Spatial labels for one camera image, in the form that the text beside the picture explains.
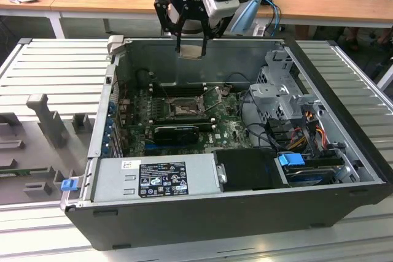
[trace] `person's foot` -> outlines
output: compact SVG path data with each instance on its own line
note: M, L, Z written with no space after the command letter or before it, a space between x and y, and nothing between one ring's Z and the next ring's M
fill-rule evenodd
M345 44L346 44L347 48L349 48L350 50L352 50L354 52L357 52L359 50L359 44L357 43L356 38L347 37L345 39Z

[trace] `red wire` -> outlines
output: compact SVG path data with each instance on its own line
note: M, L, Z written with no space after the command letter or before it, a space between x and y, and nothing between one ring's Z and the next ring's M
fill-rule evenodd
M301 128L296 128L296 129L294 129L292 131L292 135L290 137L290 143L292 143L294 141L294 137L295 137L296 131L299 131L299 130L302 130L302 129Z

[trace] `side panel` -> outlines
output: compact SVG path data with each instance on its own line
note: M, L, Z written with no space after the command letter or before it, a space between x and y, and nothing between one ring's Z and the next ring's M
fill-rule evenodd
M146 247L332 226L392 193L387 185L132 206L68 208L97 250Z

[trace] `yellow wire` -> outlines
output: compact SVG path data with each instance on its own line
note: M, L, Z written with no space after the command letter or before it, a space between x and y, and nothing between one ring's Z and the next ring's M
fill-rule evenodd
M306 137L303 136L301 139L299 139L298 141L296 141L294 144L292 144L288 149L292 149L295 147L298 147L300 144L302 144L304 141L306 140Z

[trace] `motherboard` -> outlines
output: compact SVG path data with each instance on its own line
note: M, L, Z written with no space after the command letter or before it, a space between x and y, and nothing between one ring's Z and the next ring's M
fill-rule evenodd
M223 148L252 147L239 117L239 97L223 86L205 87L201 94L182 90L174 96L135 91L127 105L123 128L130 156L211 153Z

